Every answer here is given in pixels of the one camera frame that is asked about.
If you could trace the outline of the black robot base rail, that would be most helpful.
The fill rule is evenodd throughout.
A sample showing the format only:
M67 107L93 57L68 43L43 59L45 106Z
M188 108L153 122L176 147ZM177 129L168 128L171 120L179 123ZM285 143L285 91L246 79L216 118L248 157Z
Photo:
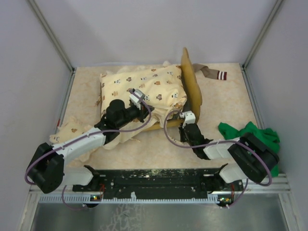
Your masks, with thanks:
M228 208L243 194L288 193L286 176L280 174L271 184L265 178L260 184L251 180L225 183L217 168L94 170L88 184L63 183L52 186L52 192L37 193L40 203L82 204L214 204Z

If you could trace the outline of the green cloth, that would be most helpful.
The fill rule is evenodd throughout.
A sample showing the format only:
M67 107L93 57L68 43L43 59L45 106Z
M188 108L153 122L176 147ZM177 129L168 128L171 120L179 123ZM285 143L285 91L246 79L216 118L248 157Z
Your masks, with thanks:
M253 150L265 163L273 177L278 176L280 139L277 132L270 128L258 129L252 122L248 122L241 130L221 122L218 130L226 140L239 139L228 148L228 151L250 180L260 183L268 173L258 158L240 144Z

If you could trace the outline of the aluminium frame post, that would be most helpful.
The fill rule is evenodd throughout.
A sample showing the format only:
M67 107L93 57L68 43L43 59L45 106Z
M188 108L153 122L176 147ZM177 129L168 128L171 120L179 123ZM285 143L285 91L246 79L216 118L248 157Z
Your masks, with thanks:
M244 63L242 64L243 71L246 71L251 64L254 56L256 55L259 47L261 46L261 43L263 39L265 38L268 30L270 29L272 23L274 22L276 16L278 15L279 11L281 10L282 6L284 4L284 0L276 0L275 4L273 5L262 29L260 30L248 56L246 57Z
M74 67L71 64L68 55L64 51L64 48L62 47L60 41L56 37L56 34L53 32L51 26L49 25L48 21L43 15L43 12L41 11L39 5L36 3L35 0L26 0L26 2L29 5L34 16L37 18L39 24L42 26L44 32L46 33L48 39L50 40L51 44L55 48L62 62L65 64L65 66L68 68L70 72L73 72Z

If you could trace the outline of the small cream animal pillow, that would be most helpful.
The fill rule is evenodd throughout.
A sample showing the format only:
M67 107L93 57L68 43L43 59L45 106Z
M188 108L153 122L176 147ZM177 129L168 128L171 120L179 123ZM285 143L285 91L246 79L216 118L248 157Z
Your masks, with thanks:
M79 135L87 132L92 128L92 125L87 125L74 116L70 116L66 122L58 128L56 134L50 135L50 142L52 144L58 144L70 139L76 138ZM87 162L91 154L97 151L98 148L91 149L83 155L75 158L73 161L68 163L69 167L81 167Z

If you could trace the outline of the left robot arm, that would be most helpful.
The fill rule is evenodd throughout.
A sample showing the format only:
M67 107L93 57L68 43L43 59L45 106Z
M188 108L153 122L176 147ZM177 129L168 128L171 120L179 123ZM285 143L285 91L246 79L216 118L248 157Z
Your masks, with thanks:
M46 142L36 149L25 173L28 184L37 185L43 193L51 193L59 186L79 185L90 191L99 188L100 175L90 166L66 167L68 163L86 152L113 141L122 127L137 119L145 126L154 108L145 102L130 102L128 108L122 100L113 100L99 123L89 131L63 143Z

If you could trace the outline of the right aluminium frame post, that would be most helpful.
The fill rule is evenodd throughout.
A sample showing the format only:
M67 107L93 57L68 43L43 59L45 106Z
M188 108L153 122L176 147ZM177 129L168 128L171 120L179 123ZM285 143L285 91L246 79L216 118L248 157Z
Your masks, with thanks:
M279 11L281 10L282 6L284 4L284 0L276 0L275 4L273 5L262 29L260 30L248 56L246 57L244 63L242 64L243 71L246 71L251 64L254 56L256 55L259 47L261 46L261 43L263 39L265 38L268 30L270 29L272 23L274 22L276 16L278 15Z

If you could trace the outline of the brown striped sock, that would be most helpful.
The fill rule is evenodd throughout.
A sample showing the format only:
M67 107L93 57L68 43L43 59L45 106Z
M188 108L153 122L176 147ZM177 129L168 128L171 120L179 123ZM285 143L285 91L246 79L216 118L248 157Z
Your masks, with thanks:
M215 69L210 69L208 66L203 64L193 64L194 72L201 71L204 77L209 79L217 79L217 80L227 80L227 72L219 71Z

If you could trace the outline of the left aluminium frame post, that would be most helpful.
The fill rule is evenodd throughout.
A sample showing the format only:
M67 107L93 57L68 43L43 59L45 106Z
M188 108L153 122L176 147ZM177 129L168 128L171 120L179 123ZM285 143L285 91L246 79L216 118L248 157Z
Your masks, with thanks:
M51 44L55 48L62 62L65 64L65 66L68 68L70 72L73 72L74 67L71 64L68 55L64 51L64 48L62 47L60 41L56 37L56 34L53 32L51 26L49 25L48 21L43 15L43 12L41 11L39 5L36 3L35 0L26 0L26 2L29 5L34 16L37 18L39 24L42 26L44 32L46 33L48 39L50 40Z

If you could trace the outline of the wooden pet bed frame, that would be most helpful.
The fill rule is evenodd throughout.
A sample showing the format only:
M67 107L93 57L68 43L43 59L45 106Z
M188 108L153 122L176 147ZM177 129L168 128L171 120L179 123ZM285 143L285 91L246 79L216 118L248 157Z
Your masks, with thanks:
M129 106L129 91L139 89L145 94L146 103L155 108L152 112L151 127L146 127L146 130L162 128L165 118L168 119L168 126L178 126L181 119L168 115L175 109L192 111L196 118L200 116L202 95L187 49L183 50L180 65L169 64L133 70L123 67L115 74L101 74L99 80L101 115L106 113L109 103L114 99L120 99L125 106Z

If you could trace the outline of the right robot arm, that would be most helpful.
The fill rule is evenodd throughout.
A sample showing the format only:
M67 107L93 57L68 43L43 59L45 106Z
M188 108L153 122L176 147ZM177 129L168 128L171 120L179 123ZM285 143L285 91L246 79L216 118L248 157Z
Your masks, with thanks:
M179 131L180 141L195 146L192 150L200 159L234 159L235 163L223 167L215 178L216 187L222 191L236 180L247 178L261 183L268 175L266 169L273 170L280 160L270 147L251 132L232 140L214 141L204 138L196 123L181 123Z

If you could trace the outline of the cream animal print cushion cover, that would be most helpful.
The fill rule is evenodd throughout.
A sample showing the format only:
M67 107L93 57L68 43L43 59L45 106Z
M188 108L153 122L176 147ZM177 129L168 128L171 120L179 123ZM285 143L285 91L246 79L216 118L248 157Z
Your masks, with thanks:
M164 120L170 120L170 111L182 110L187 102L187 94L182 83L182 70L178 65L145 68L134 72L105 73L100 75L101 83L101 114L106 114L110 102L122 100L125 107L130 106L130 99L142 99L148 106L154 108L151 115L144 121L134 119L125 125L120 134L104 146L111 150L124 143L140 132L150 128L155 123L163 126Z

